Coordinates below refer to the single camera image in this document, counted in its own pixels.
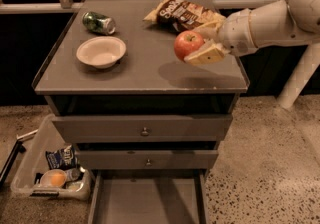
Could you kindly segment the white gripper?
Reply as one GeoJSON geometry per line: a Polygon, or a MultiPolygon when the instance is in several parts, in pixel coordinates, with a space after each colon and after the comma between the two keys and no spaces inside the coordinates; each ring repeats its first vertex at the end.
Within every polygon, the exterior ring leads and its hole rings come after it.
{"type": "Polygon", "coordinates": [[[198,50],[184,58],[191,65],[212,64],[222,61],[230,52],[234,56],[246,56],[255,53],[256,47],[250,28],[251,10],[244,9],[233,13],[222,22],[208,22],[194,29],[207,40],[198,50]]]}

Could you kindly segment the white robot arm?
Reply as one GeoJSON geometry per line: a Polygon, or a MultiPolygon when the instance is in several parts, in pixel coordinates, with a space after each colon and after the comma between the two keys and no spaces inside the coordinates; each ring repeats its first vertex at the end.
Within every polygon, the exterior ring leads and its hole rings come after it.
{"type": "Polygon", "coordinates": [[[307,47],[277,98],[290,108],[320,65],[320,0],[278,0],[231,14],[218,29],[196,29],[207,42],[184,58],[192,65],[222,60],[227,54],[246,56],[268,46],[307,47]]]}

